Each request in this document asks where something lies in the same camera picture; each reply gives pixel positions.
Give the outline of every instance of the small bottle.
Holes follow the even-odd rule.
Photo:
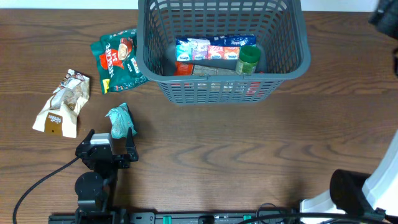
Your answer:
[[[239,75],[252,74],[256,71],[259,63],[261,51],[257,47],[243,46],[239,53],[238,62],[236,63],[236,72]]]

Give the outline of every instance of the gray plastic basket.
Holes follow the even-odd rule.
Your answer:
[[[173,76],[175,39],[254,34],[262,55],[252,75]],[[137,64],[177,104],[264,100],[310,66],[300,0],[139,0]],[[195,64],[234,70],[235,60]]]

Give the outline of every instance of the green connector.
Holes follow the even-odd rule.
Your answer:
[[[163,224],[172,224],[172,217],[163,217]]]
[[[244,215],[243,216],[243,221],[246,221],[246,220],[249,220],[249,219],[251,219],[251,215]]]

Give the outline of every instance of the red package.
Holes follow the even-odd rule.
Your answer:
[[[193,64],[176,62],[175,66],[177,70],[174,75],[191,75],[193,70]]]
[[[207,59],[221,59],[224,58],[224,47],[208,46]]]

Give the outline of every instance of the wood grain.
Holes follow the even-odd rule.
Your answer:
[[[310,70],[253,105],[176,106],[156,83],[102,95],[89,45],[135,27],[137,11],[0,10],[0,223],[34,182],[74,157],[104,115],[127,102],[140,161],[120,172],[115,204],[163,211],[254,210],[297,206],[328,188],[335,169],[372,172],[398,127],[396,41],[366,13],[306,12]],[[34,131],[37,113],[73,68],[91,77],[78,137]],[[19,223],[73,212],[73,189],[88,171],[77,162],[36,188]]]

